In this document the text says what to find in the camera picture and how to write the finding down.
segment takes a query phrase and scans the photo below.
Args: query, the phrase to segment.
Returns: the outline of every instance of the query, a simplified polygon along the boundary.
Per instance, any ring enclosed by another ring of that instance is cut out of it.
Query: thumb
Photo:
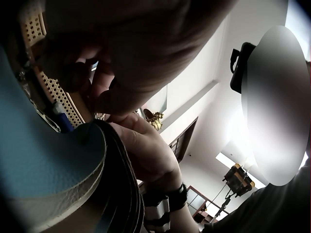
[[[133,91],[119,84],[104,91],[95,101],[95,111],[123,116],[134,112],[153,95],[151,92]]]
[[[128,152],[135,156],[144,153],[148,146],[148,138],[145,135],[115,123],[110,123],[110,125],[117,132]]]

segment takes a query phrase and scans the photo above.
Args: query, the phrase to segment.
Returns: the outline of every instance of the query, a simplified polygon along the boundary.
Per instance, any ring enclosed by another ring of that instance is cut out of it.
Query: hand
[[[126,117],[111,116],[109,121],[128,151],[137,179],[149,189],[165,192],[181,186],[177,159],[153,126],[134,113]]]
[[[95,111],[126,115],[187,67],[236,1],[47,0],[43,70]]]

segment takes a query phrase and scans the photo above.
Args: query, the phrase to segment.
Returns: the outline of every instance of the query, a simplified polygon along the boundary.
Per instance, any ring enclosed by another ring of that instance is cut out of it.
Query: person
[[[138,179],[152,191],[182,184],[178,162],[158,132],[133,114],[195,58],[236,0],[47,0],[41,64],[68,92],[79,91],[123,141]],[[91,66],[98,61],[92,83]],[[307,232],[310,227],[310,137],[306,166],[284,186],[254,192],[203,233]],[[296,219],[294,209],[299,210]],[[289,223],[288,214],[293,213]],[[169,232],[198,233],[187,205],[169,214]]]

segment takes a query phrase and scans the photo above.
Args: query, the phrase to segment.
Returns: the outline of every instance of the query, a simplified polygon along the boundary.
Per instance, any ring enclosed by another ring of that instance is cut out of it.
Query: wooden door frame
[[[203,208],[203,206],[206,204],[207,201],[209,201],[210,203],[212,203],[214,206],[218,207],[220,209],[220,206],[216,205],[212,200],[208,199],[206,196],[204,196],[202,193],[200,193],[198,190],[196,190],[194,187],[192,187],[191,185],[187,188],[187,191],[189,189],[192,189],[193,191],[195,191],[198,195],[200,195],[201,197],[203,197],[205,199],[205,202],[200,206],[200,208],[195,212],[195,214],[192,216],[196,216],[198,214],[198,212]]]
[[[189,143],[190,143],[190,140],[191,140],[191,137],[192,137],[194,128],[195,128],[195,126],[196,126],[196,124],[197,124],[198,118],[199,118],[199,117],[197,116],[196,119],[195,119],[193,122],[191,122],[191,124],[188,125],[188,127],[187,127],[180,135],[178,135],[178,137],[176,137],[176,138],[169,144],[169,147],[171,147],[172,143],[175,142],[176,140],[178,140],[178,138],[179,138],[182,134],[184,134],[184,133],[194,124],[194,125],[193,125],[193,130],[192,130],[192,132],[191,132],[191,134],[190,134],[190,136],[189,136],[189,141],[188,141],[188,144],[187,144],[187,148],[188,148],[188,145],[189,145]]]

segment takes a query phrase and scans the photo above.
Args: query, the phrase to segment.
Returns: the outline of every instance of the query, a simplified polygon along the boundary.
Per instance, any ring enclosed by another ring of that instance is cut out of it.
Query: black strap
[[[180,210],[187,201],[187,188],[185,184],[182,184],[178,190],[166,193],[165,195],[169,197],[169,211]]]

